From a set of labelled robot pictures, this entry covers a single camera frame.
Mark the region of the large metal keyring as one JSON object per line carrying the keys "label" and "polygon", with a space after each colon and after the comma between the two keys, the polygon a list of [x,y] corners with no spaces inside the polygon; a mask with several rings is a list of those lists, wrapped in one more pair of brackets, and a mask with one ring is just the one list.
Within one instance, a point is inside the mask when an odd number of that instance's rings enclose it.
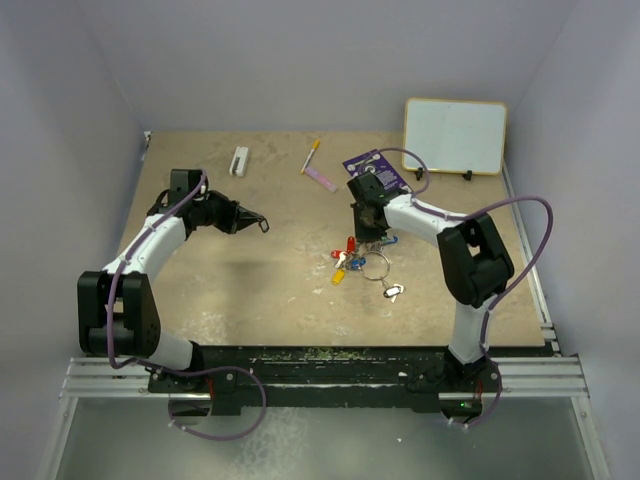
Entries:
{"label": "large metal keyring", "polygon": [[363,263],[361,264],[360,272],[367,280],[381,281],[390,273],[391,262],[380,251],[367,251],[362,254],[361,259]]}

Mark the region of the yellow key tag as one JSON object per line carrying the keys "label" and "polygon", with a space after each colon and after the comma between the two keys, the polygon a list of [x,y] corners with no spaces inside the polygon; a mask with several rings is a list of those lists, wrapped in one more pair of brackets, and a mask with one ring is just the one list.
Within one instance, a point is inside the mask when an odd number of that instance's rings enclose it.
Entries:
{"label": "yellow key tag", "polygon": [[331,283],[332,283],[334,286],[339,285],[339,284],[343,281],[343,279],[345,278],[345,276],[346,276],[346,272],[347,272],[347,270],[346,270],[346,269],[339,269],[339,270],[337,270],[337,271],[334,273],[334,275],[333,275],[333,277],[332,277],[332,279],[331,279]]}

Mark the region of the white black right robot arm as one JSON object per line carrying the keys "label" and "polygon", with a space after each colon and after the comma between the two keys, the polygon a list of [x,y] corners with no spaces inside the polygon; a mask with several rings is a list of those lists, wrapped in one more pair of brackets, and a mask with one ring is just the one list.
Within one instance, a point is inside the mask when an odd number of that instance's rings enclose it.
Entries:
{"label": "white black right robot arm", "polygon": [[402,188],[385,189],[372,173],[347,182],[355,239],[380,240],[389,230],[416,236],[437,248],[445,285],[456,301],[448,345],[455,360],[445,366],[446,383],[467,391],[480,379],[477,365],[488,350],[492,303],[506,292],[515,268],[488,213],[465,216],[424,203]]}

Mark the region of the small blue key tag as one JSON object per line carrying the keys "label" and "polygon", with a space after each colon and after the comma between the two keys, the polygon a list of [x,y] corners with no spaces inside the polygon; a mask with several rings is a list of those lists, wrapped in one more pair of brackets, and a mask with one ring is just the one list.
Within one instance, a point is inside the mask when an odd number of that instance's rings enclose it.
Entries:
{"label": "small blue key tag", "polygon": [[365,263],[366,260],[363,257],[354,257],[347,262],[346,267],[348,270],[358,270],[361,269]]}

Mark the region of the black white key tag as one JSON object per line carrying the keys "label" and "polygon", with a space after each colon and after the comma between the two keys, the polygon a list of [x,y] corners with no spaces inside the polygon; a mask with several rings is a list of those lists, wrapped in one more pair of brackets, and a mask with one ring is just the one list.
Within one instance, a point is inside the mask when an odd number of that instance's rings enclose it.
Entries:
{"label": "black white key tag", "polygon": [[401,284],[386,285],[383,291],[383,296],[395,303],[397,298],[404,293],[405,287]]}

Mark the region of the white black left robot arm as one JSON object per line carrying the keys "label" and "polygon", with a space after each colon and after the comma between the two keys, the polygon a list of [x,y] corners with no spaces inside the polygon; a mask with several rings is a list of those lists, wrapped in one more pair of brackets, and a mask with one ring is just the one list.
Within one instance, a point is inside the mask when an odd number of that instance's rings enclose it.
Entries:
{"label": "white black left robot arm", "polygon": [[201,227],[235,234],[252,225],[262,232],[262,214],[211,190],[201,169],[173,169],[169,187],[147,211],[134,239],[111,262],[83,272],[77,281],[81,350],[109,360],[114,369],[139,362],[171,370],[171,381],[184,392],[202,387],[204,365],[197,347],[162,328],[152,284],[166,262]]}

